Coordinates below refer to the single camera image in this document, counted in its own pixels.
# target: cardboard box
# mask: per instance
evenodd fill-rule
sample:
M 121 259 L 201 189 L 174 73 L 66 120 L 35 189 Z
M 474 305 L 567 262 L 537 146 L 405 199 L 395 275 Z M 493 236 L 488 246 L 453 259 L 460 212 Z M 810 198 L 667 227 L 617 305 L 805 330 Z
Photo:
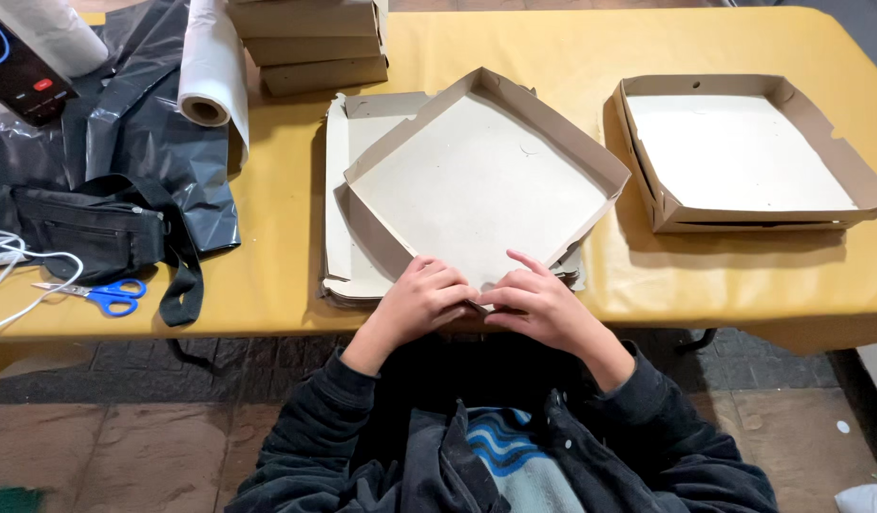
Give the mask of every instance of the cardboard box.
M 256 66 L 276 66 L 384 55 L 378 36 L 335 38 L 251 38 L 245 47 Z
M 353 57 L 321 62 L 263 66 L 261 76 L 273 96 L 287 96 L 387 80 L 387 59 Z
M 242 39 L 377 36 L 387 0 L 264 0 L 227 4 Z
M 479 68 L 401 120 L 343 174 L 410 256 L 439 255 L 470 285 L 552 266 L 615 204 L 629 171 L 565 117 Z
M 369 308 L 394 285 L 412 257 L 360 203 L 343 172 L 372 143 L 431 97 L 424 92 L 346 97 L 327 111 L 324 238 L 319 297 L 339 307 Z M 583 288 L 581 247 L 550 267 L 572 290 Z
M 877 175 L 783 76 L 636 76 L 614 100 L 655 232 L 877 218 Z

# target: black waist bag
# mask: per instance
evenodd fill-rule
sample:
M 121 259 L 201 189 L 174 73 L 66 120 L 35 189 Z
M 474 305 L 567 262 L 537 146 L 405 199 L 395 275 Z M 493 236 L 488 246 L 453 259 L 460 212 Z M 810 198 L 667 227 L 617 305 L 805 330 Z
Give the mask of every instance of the black waist bag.
M 193 322 L 204 280 L 182 210 L 156 180 L 109 174 L 74 192 L 12 187 L 20 235 L 36 252 L 65 251 L 84 263 L 78 285 L 105 285 L 165 262 L 176 269 L 159 303 L 169 326 Z M 53 275 L 68 279 L 74 262 L 46 258 Z

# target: scissors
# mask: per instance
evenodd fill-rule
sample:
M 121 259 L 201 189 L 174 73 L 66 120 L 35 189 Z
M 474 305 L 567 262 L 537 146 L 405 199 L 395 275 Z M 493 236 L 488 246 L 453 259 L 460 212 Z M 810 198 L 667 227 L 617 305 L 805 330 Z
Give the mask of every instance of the scissors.
M 45 288 L 46 290 L 55 290 L 61 283 L 34 283 L 34 286 Z M 123 290 L 123 285 L 137 285 L 137 290 Z M 148 291 L 148 286 L 139 279 L 125 278 L 115 283 L 103 286 L 79 286 L 68 285 L 59 292 L 66 294 L 74 294 L 83 296 L 99 305 L 103 313 L 112 317 L 122 317 L 137 309 L 137 299 Z M 128 308 L 122 311 L 112 311 L 109 309 L 112 305 L 128 305 Z

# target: smartphone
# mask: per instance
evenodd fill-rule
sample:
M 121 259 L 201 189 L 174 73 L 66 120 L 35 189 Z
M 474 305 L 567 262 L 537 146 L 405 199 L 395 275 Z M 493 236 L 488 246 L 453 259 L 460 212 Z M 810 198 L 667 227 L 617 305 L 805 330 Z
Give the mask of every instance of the smartphone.
M 34 127 L 62 114 L 77 98 L 71 83 L 51 69 L 0 21 L 0 102 Z

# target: yellow tablecloth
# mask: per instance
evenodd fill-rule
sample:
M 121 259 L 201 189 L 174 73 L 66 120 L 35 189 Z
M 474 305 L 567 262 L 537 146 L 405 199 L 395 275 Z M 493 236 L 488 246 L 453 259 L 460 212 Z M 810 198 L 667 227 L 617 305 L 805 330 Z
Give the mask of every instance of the yellow tablecloth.
M 877 68 L 830 17 L 799 7 L 394 13 L 387 83 L 373 94 L 447 87 L 486 66 L 528 87 L 627 162 L 610 95 L 652 73 L 771 73 L 805 92 L 877 172 Z M 141 308 L 103 316 L 60 297 L 0 342 L 351 331 L 364 312 L 315 299 L 324 194 L 323 116 L 332 92 L 250 100 L 250 159 L 230 178 L 242 246 L 206 260 L 204 309 L 187 328 L 157 315 L 161 266 Z M 877 342 L 877 220 L 844 233 L 653 236 L 638 187 L 584 243 L 581 301 L 614 325 L 735 325 L 800 352 Z M 0 286 L 0 319 L 39 291 L 38 269 Z

